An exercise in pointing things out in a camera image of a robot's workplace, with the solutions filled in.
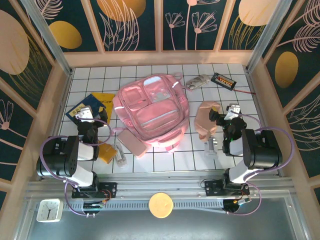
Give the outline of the aluminium frame post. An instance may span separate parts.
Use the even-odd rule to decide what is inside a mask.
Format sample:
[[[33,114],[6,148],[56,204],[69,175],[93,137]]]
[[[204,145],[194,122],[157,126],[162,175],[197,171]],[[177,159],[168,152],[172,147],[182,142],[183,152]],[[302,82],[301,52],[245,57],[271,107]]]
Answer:
[[[263,52],[272,40],[285,15],[287,14],[292,0],[279,0],[274,12],[272,13],[266,27],[264,28],[258,42],[253,50],[247,66],[246,73],[251,74],[262,57]]]
[[[63,9],[62,0],[19,0],[25,10],[30,24],[35,27],[42,42],[48,47],[49,52],[54,56],[62,70],[70,76],[72,68],[68,64],[64,53],[59,46],[53,32],[47,23],[54,20]]]

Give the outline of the mustard yellow wallet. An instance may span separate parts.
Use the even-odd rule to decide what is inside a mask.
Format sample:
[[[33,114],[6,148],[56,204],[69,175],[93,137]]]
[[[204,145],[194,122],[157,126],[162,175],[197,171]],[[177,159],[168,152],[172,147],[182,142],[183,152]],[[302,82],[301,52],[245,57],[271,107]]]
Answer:
[[[109,164],[113,160],[113,158],[116,156],[117,150],[108,143],[103,143],[98,147],[99,147],[98,159],[105,162],[106,164]]]

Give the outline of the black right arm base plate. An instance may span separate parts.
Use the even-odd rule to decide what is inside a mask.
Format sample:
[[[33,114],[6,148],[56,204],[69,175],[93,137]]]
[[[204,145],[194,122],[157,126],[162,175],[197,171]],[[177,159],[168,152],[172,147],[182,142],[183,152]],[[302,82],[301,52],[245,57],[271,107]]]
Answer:
[[[242,196],[250,195],[249,186],[246,183],[233,183],[223,180],[206,180],[204,189],[207,197],[218,196]]]

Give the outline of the black charger box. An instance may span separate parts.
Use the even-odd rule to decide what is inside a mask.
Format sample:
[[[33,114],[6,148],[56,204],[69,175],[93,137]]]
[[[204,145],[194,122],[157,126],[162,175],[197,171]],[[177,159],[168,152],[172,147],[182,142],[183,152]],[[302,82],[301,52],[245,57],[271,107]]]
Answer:
[[[230,91],[233,91],[234,90],[234,87],[236,85],[236,81],[222,75],[222,74],[219,74],[219,73],[215,73],[213,75],[213,77],[211,78],[211,81],[227,90],[230,90]]]

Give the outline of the white alarm clock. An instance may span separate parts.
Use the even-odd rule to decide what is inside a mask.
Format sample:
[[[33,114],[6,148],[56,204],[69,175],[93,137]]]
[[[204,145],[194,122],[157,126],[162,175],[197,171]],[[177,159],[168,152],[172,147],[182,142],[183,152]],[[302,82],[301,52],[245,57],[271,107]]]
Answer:
[[[40,223],[56,223],[62,218],[64,203],[59,198],[43,199],[39,203],[36,221]]]

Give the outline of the blue notebook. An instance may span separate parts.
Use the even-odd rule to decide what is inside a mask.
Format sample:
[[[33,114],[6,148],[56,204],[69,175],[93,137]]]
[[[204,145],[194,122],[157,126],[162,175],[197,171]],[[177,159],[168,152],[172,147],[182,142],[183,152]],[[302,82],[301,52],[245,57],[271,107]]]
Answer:
[[[73,106],[69,111],[65,113],[65,116],[69,118],[72,122],[77,124],[79,120],[76,118],[76,115],[83,108],[90,108],[92,114],[90,118],[96,118],[99,115],[100,109],[105,108],[105,105],[101,103],[96,97],[92,94],[88,95],[82,101]]]

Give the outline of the aluminium mounting rail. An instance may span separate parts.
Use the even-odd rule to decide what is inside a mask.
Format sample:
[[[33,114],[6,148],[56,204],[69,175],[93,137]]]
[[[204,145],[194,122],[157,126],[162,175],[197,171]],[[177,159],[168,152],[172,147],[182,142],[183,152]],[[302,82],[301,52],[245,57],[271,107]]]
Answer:
[[[117,183],[116,200],[148,200],[152,195],[163,192],[174,200],[203,199],[203,179],[209,177],[203,172],[151,172],[119,173],[102,178],[103,182]],[[265,198],[295,196],[296,190],[288,177],[258,176],[250,181]],[[54,179],[31,181],[26,187],[25,200],[42,200],[64,197],[64,184]]]

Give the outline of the pink pencil case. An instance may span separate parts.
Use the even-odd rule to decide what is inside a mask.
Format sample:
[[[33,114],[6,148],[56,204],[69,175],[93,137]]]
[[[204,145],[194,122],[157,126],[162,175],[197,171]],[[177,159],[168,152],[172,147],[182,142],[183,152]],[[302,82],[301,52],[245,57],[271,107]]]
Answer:
[[[119,133],[117,138],[134,156],[138,158],[142,157],[148,150],[148,147],[127,129]]]

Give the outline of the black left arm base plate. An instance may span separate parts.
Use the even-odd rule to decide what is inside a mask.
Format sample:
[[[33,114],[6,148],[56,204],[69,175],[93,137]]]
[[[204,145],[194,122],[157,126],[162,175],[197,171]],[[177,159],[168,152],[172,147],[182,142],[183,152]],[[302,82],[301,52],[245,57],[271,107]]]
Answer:
[[[100,182],[97,185],[73,188],[72,199],[112,199],[117,194],[116,182]]]

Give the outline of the pink school backpack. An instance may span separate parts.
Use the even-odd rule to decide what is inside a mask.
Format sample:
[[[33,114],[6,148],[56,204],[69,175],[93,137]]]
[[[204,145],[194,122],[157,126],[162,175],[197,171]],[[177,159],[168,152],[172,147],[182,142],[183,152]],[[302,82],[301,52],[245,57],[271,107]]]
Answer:
[[[181,76],[153,74],[121,87],[113,108],[143,143],[174,152],[189,128],[190,108]]]

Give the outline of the round yellow sponge disc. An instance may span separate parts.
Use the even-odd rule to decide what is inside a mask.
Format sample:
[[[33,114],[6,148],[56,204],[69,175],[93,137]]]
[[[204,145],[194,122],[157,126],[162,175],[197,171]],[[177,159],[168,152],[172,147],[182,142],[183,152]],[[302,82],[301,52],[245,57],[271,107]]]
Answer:
[[[171,214],[174,203],[168,194],[158,192],[150,198],[148,207],[154,217],[164,219]]]

